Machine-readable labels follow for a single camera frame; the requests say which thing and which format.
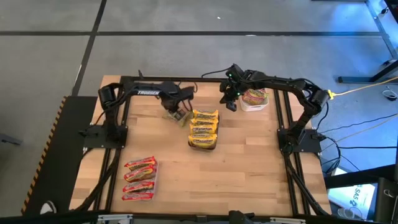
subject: wooden table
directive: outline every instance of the wooden table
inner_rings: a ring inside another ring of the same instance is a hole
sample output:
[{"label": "wooden table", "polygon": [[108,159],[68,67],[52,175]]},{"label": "wooden table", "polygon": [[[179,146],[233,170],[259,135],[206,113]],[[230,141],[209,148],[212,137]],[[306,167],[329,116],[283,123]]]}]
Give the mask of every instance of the wooden table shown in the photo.
[{"label": "wooden table", "polygon": [[[101,86],[119,82],[120,78],[104,76]],[[187,144],[188,127],[181,128],[162,119],[165,110],[160,100],[153,96],[133,96],[127,119],[127,143],[121,151],[111,211],[228,215],[229,210],[240,210],[264,216],[291,216],[287,177],[277,143],[278,121],[273,91],[267,90],[269,104],[262,111],[244,112],[237,101],[238,110],[232,112],[219,104],[222,97],[219,83],[197,84],[193,107],[218,109],[220,112],[216,149],[213,152],[192,150]],[[192,85],[182,83],[181,87]],[[294,119],[298,119],[302,106],[294,95],[290,96],[290,102]],[[93,122],[101,112],[97,101]],[[308,189],[323,209],[330,213],[318,158],[312,153],[300,155]],[[79,206],[93,190],[100,176],[103,156],[104,149],[94,149],[82,160],[70,209]],[[124,164],[149,156],[155,156],[159,161],[154,199],[122,201],[122,188],[127,184],[123,175],[128,172]],[[107,189],[106,185],[100,208],[104,208]],[[299,211],[303,213],[297,186],[295,192]]]}]

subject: yellow black hazard stripe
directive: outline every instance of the yellow black hazard stripe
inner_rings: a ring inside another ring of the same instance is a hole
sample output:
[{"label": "yellow black hazard stripe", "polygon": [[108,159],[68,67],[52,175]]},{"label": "yellow black hazard stripe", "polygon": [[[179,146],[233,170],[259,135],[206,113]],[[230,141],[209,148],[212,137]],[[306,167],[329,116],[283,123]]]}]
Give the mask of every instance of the yellow black hazard stripe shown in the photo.
[{"label": "yellow black hazard stripe", "polygon": [[44,163],[45,156],[48,153],[48,150],[49,150],[49,147],[50,147],[50,143],[51,143],[51,139],[52,139],[52,136],[54,135],[55,128],[57,127],[58,120],[60,119],[62,108],[63,108],[63,105],[65,104],[66,99],[67,99],[67,96],[64,96],[63,99],[62,99],[61,105],[60,105],[60,107],[58,109],[57,116],[55,117],[55,121],[52,124],[51,133],[49,134],[49,138],[47,139],[47,142],[45,143],[44,150],[43,150],[43,153],[42,153],[42,157],[40,158],[39,164],[38,164],[38,166],[36,168],[35,175],[33,176],[32,183],[30,184],[29,190],[27,191],[27,196],[26,196],[24,204],[23,204],[23,206],[21,208],[21,213],[22,214],[25,213],[26,206],[29,203],[29,199],[30,199],[30,196],[32,195],[33,188],[35,187],[37,178],[39,177],[40,170],[42,169],[42,165]]}]

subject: snack wrapper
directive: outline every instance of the snack wrapper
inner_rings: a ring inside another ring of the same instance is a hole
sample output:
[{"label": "snack wrapper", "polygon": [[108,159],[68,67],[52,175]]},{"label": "snack wrapper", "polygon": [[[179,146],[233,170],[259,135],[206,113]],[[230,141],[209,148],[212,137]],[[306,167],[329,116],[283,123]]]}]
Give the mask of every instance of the snack wrapper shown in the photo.
[{"label": "snack wrapper", "polygon": [[148,192],[133,192],[131,194],[125,194],[122,196],[123,201],[136,201],[136,200],[150,200],[154,197],[152,191]]},{"label": "snack wrapper", "polygon": [[217,134],[192,134],[188,137],[188,144],[191,147],[202,149],[214,149],[217,142]]},{"label": "snack wrapper", "polygon": [[204,124],[204,125],[196,125],[190,124],[191,134],[215,134],[217,132],[217,124]]},{"label": "snack wrapper", "polygon": [[156,165],[156,160],[154,156],[145,159],[139,159],[136,161],[130,161],[126,163],[124,166],[129,168],[130,170],[135,170],[140,167],[149,166],[149,165]]},{"label": "snack wrapper", "polygon": [[136,192],[139,190],[153,189],[155,185],[155,179],[142,180],[127,184],[123,187],[123,192]]},{"label": "snack wrapper", "polygon": [[191,119],[192,124],[195,125],[212,125],[212,124],[218,124],[218,119],[203,119],[203,118],[193,118]]},{"label": "snack wrapper", "polygon": [[268,94],[266,92],[266,89],[249,89],[242,96],[242,100],[249,105],[260,105],[267,98],[267,96]]},{"label": "snack wrapper", "polygon": [[124,175],[124,179],[128,182],[150,179],[156,174],[156,166],[149,165],[128,172]]},{"label": "snack wrapper", "polygon": [[193,110],[193,117],[200,119],[217,119],[218,110]]}]

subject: black bracket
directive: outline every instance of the black bracket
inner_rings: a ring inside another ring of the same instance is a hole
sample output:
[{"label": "black bracket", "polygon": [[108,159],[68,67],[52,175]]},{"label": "black bracket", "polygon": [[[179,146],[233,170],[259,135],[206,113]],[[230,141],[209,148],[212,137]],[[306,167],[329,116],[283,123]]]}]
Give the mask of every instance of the black bracket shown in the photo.
[{"label": "black bracket", "polygon": [[319,144],[320,140],[317,138],[319,135],[316,130],[313,129],[305,129],[304,137],[298,146],[291,145],[291,147],[286,147],[289,145],[289,142],[286,140],[287,129],[278,129],[278,142],[279,142],[279,150],[282,152],[321,152],[321,145]]},{"label": "black bracket", "polygon": [[207,223],[207,215],[196,215],[196,222],[198,223]]},{"label": "black bracket", "polygon": [[126,145],[127,126],[118,126],[120,132],[119,141],[107,140],[105,128],[102,125],[95,125],[89,130],[89,134],[85,137],[84,147],[87,148],[104,148],[104,149],[122,149]]}]

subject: white container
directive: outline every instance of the white container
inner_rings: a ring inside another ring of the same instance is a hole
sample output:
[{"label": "white container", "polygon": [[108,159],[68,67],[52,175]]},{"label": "white container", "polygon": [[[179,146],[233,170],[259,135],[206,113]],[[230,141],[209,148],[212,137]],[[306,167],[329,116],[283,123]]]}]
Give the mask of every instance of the white container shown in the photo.
[{"label": "white container", "polygon": [[241,108],[243,111],[246,111],[246,112],[247,111],[259,111],[259,110],[264,109],[268,105],[268,96],[260,105],[252,106],[250,104],[247,104],[242,100],[242,96],[239,97],[239,102],[241,103]]}]

